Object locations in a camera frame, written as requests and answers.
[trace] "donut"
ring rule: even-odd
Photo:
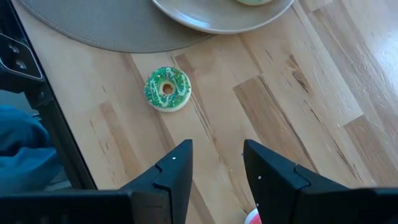
[[[238,1],[248,6],[259,6],[265,3],[269,3],[273,0],[238,0]]]
[[[192,87],[188,76],[173,67],[154,71],[145,84],[146,100],[161,112],[174,112],[187,104]]]

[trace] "white plate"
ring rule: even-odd
[[[294,0],[247,6],[237,0],[152,0],[166,15],[196,30],[238,34],[264,26],[282,15]]]

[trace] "wood grain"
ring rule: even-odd
[[[158,54],[78,43],[14,4],[101,189],[193,139],[187,223],[243,223],[246,138],[348,187],[398,185],[396,1],[299,0],[257,30]],[[143,95],[163,66],[192,82],[176,113]]]

